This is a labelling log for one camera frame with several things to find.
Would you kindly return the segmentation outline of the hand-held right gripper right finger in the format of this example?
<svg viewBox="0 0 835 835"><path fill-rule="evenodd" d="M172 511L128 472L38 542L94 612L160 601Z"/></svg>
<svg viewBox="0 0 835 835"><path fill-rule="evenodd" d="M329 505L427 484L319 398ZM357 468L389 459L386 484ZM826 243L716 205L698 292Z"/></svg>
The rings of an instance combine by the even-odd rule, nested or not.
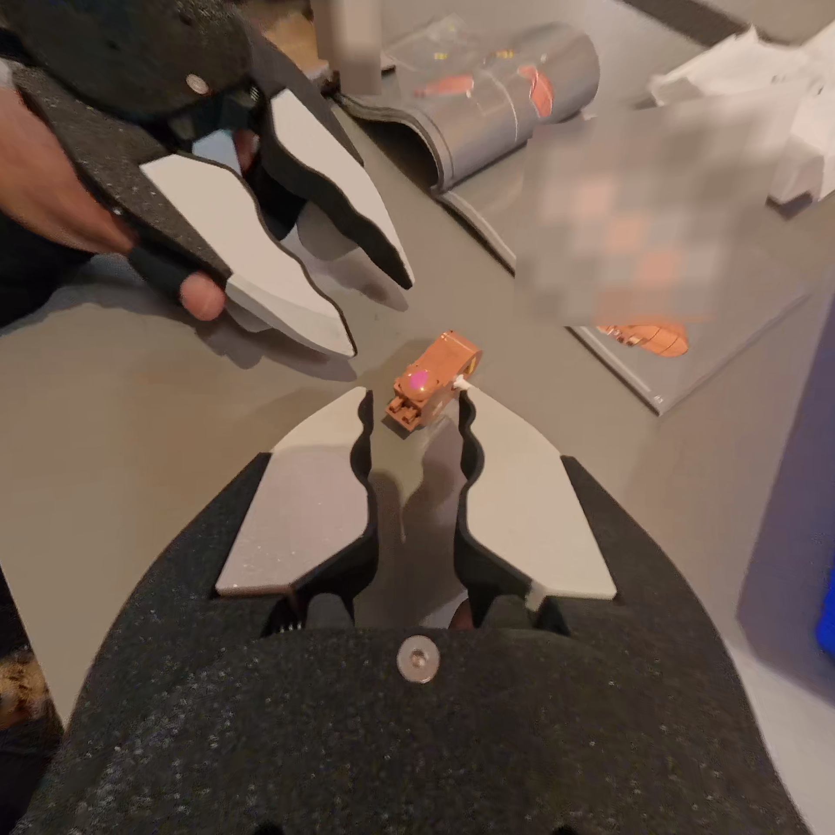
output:
<svg viewBox="0 0 835 835"><path fill-rule="evenodd" d="M558 449L477 387L458 402L475 442L464 534L498 560L526 601L613 600L615 582Z"/></svg>

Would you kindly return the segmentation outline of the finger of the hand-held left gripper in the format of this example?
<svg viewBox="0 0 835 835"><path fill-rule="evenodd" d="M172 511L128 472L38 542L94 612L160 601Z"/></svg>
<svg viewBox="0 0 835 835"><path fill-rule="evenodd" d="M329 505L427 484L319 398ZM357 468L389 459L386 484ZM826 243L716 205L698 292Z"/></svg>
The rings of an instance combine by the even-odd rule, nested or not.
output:
<svg viewBox="0 0 835 835"><path fill-rule="evenodd" d="M402 289L414 276L381 194L364 164L290 89L275 94L260 126L261 161L289 193L316 205Z"/></svg>
<svg viewBox="0 0 835 835"><path fill-rule="evenodd" d="M357 355L341 311L314 285L298 257L274 240L236 171L184 153L140 168L230 269L229 301L308 348Z"/></svg>

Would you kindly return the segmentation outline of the round brown brick assembly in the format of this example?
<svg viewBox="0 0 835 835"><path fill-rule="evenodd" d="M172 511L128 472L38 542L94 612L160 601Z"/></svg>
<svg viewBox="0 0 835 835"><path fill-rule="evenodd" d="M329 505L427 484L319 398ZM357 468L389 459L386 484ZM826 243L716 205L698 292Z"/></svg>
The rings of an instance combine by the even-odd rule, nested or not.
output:
<svg viewBox="0 0 835 835"><path fill-rule="evenodd" d="M468 381L483 351L454 330L444 331L393 383L386 415L405 433L433 423L457 395L457 381Z"/></svg>

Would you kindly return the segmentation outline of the person's left hand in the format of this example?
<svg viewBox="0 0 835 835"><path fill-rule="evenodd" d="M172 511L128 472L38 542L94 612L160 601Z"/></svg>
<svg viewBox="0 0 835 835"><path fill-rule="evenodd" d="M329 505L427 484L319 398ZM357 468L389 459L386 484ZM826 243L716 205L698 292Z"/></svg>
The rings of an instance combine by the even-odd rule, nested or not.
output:
<svg viewBox="0 0 835 835"><path fill-rule="evenodd" d="M113 214L78 179L47 125L27 108L15 89L3 88L1 214L26 218L48 212L91 212L95 208ZM183 265L163 253L153 253L141 241L131 252L117 256L127 257L136 267L153 266L162 274L163 291L169 296L175 293L180 306L196 319L211 321L222 313L224 290L204 273L186 274Z"/></svg>

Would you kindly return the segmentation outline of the row of blue plastic bins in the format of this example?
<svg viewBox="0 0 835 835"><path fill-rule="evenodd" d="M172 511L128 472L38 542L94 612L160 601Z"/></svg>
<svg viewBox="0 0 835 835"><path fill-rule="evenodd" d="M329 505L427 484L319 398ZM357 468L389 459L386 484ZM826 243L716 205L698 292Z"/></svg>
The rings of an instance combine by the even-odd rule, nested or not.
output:
<svg viewBox="0 0 835 835"><path fill-rule="evenodd" d="M834 593L835 571L831 568L828 578L827 592L822 601L821 611L815 625L815 641L818 648L834 661Z"/></svg>

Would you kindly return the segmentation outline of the grey instruction booklet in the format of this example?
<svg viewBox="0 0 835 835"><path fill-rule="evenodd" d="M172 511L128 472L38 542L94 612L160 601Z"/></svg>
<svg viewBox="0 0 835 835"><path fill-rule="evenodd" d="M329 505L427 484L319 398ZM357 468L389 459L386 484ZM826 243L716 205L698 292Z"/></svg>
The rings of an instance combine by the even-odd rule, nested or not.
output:
<svg viewBox="0 0 835 835"><path fill-rule="evenodd" d="M359 120L401 124L437 170L433 197L459 214L514 271L521 240L524 146L540 124L645 99L652 75L701 48L632 8L569 3L555 22L479 32L448 15L402 36L381 94L337 97ZM655 413L667 412L809 294L761 250L750 250L715 322L686 327L688 351L665 358L597 327L570 331Z"/></svg>

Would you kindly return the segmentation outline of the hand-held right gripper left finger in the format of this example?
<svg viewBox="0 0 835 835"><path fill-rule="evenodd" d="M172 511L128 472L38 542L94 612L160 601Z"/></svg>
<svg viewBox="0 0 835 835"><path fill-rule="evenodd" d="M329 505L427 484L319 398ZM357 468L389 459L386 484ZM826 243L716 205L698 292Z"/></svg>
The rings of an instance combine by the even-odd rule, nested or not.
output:
<svg viewBox="0 0 835 835"><path fill-rule="evenodd" d="M355 597L377 566L371 488L373 394L353 388L297 424L271 450L223 569L221 597Z"/></svg>

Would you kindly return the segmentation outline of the grey desk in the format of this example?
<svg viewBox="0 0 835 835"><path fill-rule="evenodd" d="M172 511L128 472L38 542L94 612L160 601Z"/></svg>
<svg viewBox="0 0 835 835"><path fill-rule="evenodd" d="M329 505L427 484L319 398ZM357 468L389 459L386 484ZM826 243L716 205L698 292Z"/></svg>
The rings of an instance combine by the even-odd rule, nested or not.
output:
<svg viewBox="0 0 835 835"><path fill-rule="evenodd" d="M448 327L476 383L576 457L700 596L778 771L833 833L833 668L812 628L833 549L833 206L766 209L758 245L809 296L657 417L569 331L514 308L514 282L426 192L392 126L339 112L416 272L340 274L359 353L323 360L224 320L195 329L117 263L2 334L2 567L66 719L129 592L249 461L355 384L377 414Z"/></svg>

